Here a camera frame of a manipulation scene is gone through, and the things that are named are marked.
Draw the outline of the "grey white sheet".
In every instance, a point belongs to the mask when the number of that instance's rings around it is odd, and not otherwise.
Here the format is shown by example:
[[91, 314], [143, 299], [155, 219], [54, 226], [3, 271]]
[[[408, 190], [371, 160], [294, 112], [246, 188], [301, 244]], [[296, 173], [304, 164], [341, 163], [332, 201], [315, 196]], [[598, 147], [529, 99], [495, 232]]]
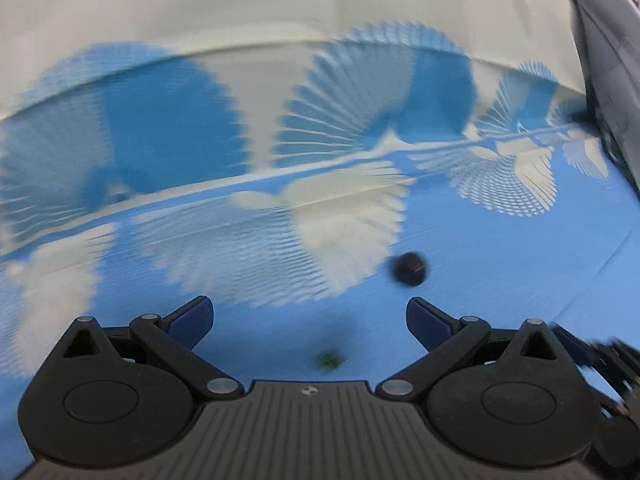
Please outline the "grey white sheet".
[[574, 0], [578, 46], [611, 158], [639, 185], [639, 9], [631, 0]]

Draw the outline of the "tiny green stem piece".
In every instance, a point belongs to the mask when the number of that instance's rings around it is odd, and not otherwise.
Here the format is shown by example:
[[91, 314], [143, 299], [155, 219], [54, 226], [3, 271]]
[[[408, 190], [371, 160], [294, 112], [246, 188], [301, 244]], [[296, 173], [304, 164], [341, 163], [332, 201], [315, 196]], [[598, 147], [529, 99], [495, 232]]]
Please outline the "tiny green stem piece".
[[320, 370], [337, 370], [344, 362], [344, 356], [334, 350], [323, 351], [316, 357], [316, 363]]

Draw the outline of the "blue white fan-pattern cloth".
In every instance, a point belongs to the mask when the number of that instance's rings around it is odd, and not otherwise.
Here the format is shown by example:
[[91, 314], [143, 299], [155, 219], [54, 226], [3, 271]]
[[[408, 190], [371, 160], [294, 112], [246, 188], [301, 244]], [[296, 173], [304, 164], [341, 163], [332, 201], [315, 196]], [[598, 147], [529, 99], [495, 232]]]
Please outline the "blue white fan-pattern cloth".
[[422, 356], [412, 296], [638, 344], [639, 185], [578, 25], [574, 0], [1, 0], [2, 477], [80, 316], [205, 295], [198, 354], [243, 384], [379, 382]]

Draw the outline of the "dark plum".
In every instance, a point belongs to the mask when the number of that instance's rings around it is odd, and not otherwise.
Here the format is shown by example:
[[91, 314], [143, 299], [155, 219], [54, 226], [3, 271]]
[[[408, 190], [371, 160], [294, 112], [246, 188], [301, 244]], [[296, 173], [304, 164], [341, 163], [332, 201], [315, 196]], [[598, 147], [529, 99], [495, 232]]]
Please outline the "dark plum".
[[394, 258], [392, 274], [396, 282], [408, 287], [420, 286], [428, 275], [428, 264], [420, 252], [404, 252]]

